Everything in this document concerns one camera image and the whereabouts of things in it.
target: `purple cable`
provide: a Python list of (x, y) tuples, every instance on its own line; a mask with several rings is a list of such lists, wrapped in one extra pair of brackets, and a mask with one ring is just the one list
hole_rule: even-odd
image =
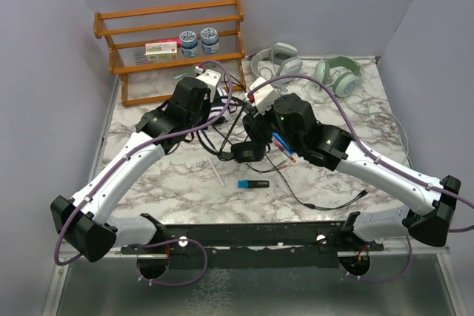
[[(224, 68), (224, 66), (220, 63), (220, 62), (217, 62), (217, 61), (213, 61), (213, 60), (208, 60), (208, 61), (203, 61), (199, 64), (200, 67), (202, 67), (204, 64), (208, 64), (208, 63), (211, 63), (211, 64), (215, 64), (216, 66), (220, 67), (222, 69), (222, 71), (224, 72), (224, 80), (227, 80), (227, 86), (229, 87), (229, 90), (228, 90), (228, 97), (227, 97), (227, 101), (225, 102), (224, 104), (224, 107), (222, 108), (222, 110), (216, 115), (214, 116), (211, 120), (203, 123), (202, 125), (200, 126), (197, 126), (197, 127), (194, 127), (192, 129), (188, 129), (188, 130), (183, 130), (183, 131), (179, 131), (179, 132), (173, 132), (173, 133), (169, 133), (167, 135), (163, 135), (163, 136), (159, 136), (159, 137), (155, 137), (155, 138), (152, 138), (151, 140), (149, 141), (146, 141), (144, 142), (143, 144), (139, 144), (137, 147), (135, 147), (134, 149), (130, 150), (129, 152), (127, 152), (125, 155), (129, 158), (131, 157), (133, 154), (135, 154), (136, 152), (138, 152), (140, 149), (146, 147), (146, 146), (149, 146), (151, 144), (154, 144), (156, 142), (159, 142), (159, 141), (163, 141), (163, 140), (167, 140), (168, 138), (173, 138), (173, 137), (177, 137), (177, 136), (186, 136), (192, 132), (196, 132), (196, 131), (199, 131), (199, 130), (202, 130), (202, 129), (205, 129), (206, 127), (214, 124), (217, 120), (219, 120), (223, 114), (226, 112), (226, 110), (229, 108), (229, 105), (230, 105), (230, 102), (232, 101), (232, 91), (233, 91), (233, 88), (232, 88), (232, 79), (230, 77), (230, 74), (228, 73), (228, 71)], [(93, 196), (98, 192), (98, 190), (105, 184), (105, 182), (110, 178), (110, 176), (125, 162), (127, 161), (126, 158), (121, 158), (119, 161), (117, 161), (117, 163), (112, 167), (110, 168), (110, 170), (104, 174), (104, 176), (102, 177), (102, 179), (97, 183), (97, 185), (95, 187), (93, 187), (89, 194), (86, 195), (86, 198), (93, 198)], [(79, 205), (73, 210), (73, 212), (71, 212), (71, 215), (69, 215), (69, 218), (66, 220), (66, 223), (63, 225), (60, 233), (59, 233), (59, 236), (58, 236), (58, 240), (56, 241), (56, 246), (55, 246), (55, 249), (54, 249), (54, 261), (57, 265), (59, 266), (66, 266), (67, 264), (70, 264), (72, 263), (73, 261), (77, 260), (79, 257), (81, 257), (81, 253), (79, 253), (78, 255), (75, 255), (74, 257), (72, 257), (71, 259), (69, 260), (66, 260), (65, 262), (61, 262), (59, 260), (59, 250), (61, 248), (61, 242), (64, 238), (64, 236), (66, 235), (66, 231), (69, 227), (69, 225), (71, 225), (71, 222), (73, 221), (73, 219), (77, 216), (77, 214), (79, 213), (79, 211), (85, 206), (86, 204), (86, 200), (83, 200), (81, 201), (81, 203), (79, 203)]]
[(140, 276), (141, 279), (147, 281), (148, 283), (152, 283), (152, 284), (156, 284), (156, 285), (163, 285), (163, 286), (186, 286), (186, 285), (190, 285), (196, 281), (198, 281), (199, 279), (201, 279), (204, 275), (204, 273), (207, 271), (207, 262), (208, 262), (208, 259), (207, 259), (207, 253), (206, 253), (206, 249), (204, 248), (204, 246), (202, 244), (200, 244), (198, 241), (196, 240), (192, 240), (190, 238), (187, 238), (187, 239), (179, 239), (179, 238), (176, 238), (175, 240), (169, 240), (169, 241), (165, 241), (165, 242), (160, 242), (160, 243), (154, 243), (154, 244), (146, 244), (144, 246), (142, 246), (143, 248), (154, 248), (154, 247), (160, 247), (160, 246), (164, 246), (166, 244), (171, 244), (171, 243), (175, 243), (175, 242), (185, 242), (185, 241), (188, 241), (188, 242), (192, 242), (194, 243), (195, 245), (197, 245), (203, 255), (204, 255), (204, 265), (202, 266), (202, 270), (199, 272), (199, 274), (194, 277), (193, 279), (191, 280), (188, 280), (188, 281), (183, 281), (183, 282), (180, 282), (180, 283), (168, 283), (166, 281), (158, 281), (158, 280), (153, 280), (153, 279), (146, 279), (142, 274), (141, 274), (141, 271), (140, 271), (140, 266), (138, 265), (138, 261), (137, 261), (137, 264), (136, 264), (136, 271), (138, 273), (138, 275)]
[(385, 279), (366, 279), (366, 278), (358, 277), (357, 275), (354, 275), (354, 274), (350, 274), (340, 263), (339, 263), (339, 267), (341, 267), (341, 269), (346, 272), (346, 275), (348, 277), (351, 277), (352, 279), (356, 279), (357, 281), (363, 281), (364, 283), (372, 283), (372, 284), (392, 283), (393, 281), (404, 277), (408, 273), (408, 271), (410, 270), (410, 267), (412, 266), (412, 263), (413, 263), (412, 244), (411, 244), (410, 239), (408, 237), (406, 237), (406, 239), (407, 239), (407, 243), (408, 243), (408, 262), (407, 262), (407, 265), (405, 266), (405, 268), (394, 277), (385, 278)]
[[(344, 111), (344, 109), (342, 108), (341, 104), (339, 103), (338, 99), (336, 98), (336, 95), (333, 93), (333, 91), (325, 86), (324, 84), (322, 84), (319, 80), (317, 79), (314, 79), (313, 77), (309, 77), (308, 75), (304, 75), (304, 74), (286, 74), (286, 75), (280, 75), (279, 77), (275, 77), (275, 78), (272, 78), (268, 81), (266, 81), (265, 83), (263, 84), (260, 84), (258, 85), (257, 87), (253, 88), (251, 91), (248, 92), (248, 95), (252, 95), (254, 92), (256, 92), (257, 90), (259, 90), (260, 88), (264, 87), (265, 85), (268, 85), (268, 84), (271, 84), (275, 81), (280, 81), (282, 79), (286, 79), (286, 78), (301, 78), (301, 79), (307, 79), (308, 81), (312, 81), (314, 83), (316, 83), (317, 85), (319, 85), (321, 88), (323, 88), (323, 90), (328, 94), (329, 97), (331, 97), (331, 99), (334, 101), (334, 104), (337, 106), (339, 112), (341, 113), (342, 115), (342, 118), (344, 119), (347, 127), (349, 128), (349, 131), (350, 133), (352, 133), (353, 135), (353, 138), (354, 138), (354, 141), (357, 143), (357, 145), (359, 146), (359, 148), (366, 154), (368, 155), (369, 157), (371, 157), (373, 160), (377, 159), (377, 157), (371, 152), (368, 150), (368, 148), (366, 148), (364, 146), (364, 144), (362, 143), (361, 139), (359, 138), (359, 136), (357, 135), (357, 132), (354, 130), (354, 126), (350, 123), (350, 120), (349, 118), (347, 117), (347, 114), (346, 112)], [(389, 170), (391, 170), (392, 172), (394, 172), (395, 174), (398, 174), (406, 179), (408, 179), (409, 181), (412, 181), (413, 183), (417, 183), (419, 185), (422, 185), (424, 186), (425, 188), (428, 188), (428, 189), (432, 189), (434, 190), (435, 192), (439, 192), (441, 194), (446, 194), (448, 196), (450, 196), (451, 198), (454, 198), (456, 200), (459, 200), (460, 202), (462, 202), (463, 204), (466, 204), (468, 205), (468, 207), (470, 207), (471, 209), (474, 209), (474, 203), (467, 200), (466, 198), (463, 198), (462, 196), (458, 195), (458, 194), (455, 194), (454, 192), (450, 192), (449, 190), (445, 190), (445, 189), (442, 189), (442, 188), (439, 188), (437, 186), (429, 186), (428, 183), (420, 180), (420, 179), (417, 179), (415, 177), (412, 177), (410, 174), (404, 172), (403, 170), (400, 170), (398, 169), (397, 167), (394, 167), (392, 166), (391, 164), (387, 163), (386, 161), (383, 161), (381, 159), (378, 160), (378, 163), (386, 168), (388, 168)], [(468, 227), (463, 227), (463, 228), (460, 228), (460, 229), (450, 229), (450, 232), (451, 233), (459, 233), (459, 232), (467, 232), (467, 231), (472, 231), (474, 230), (474, 225), (471, 225), (471, 226), (468, 226)]]

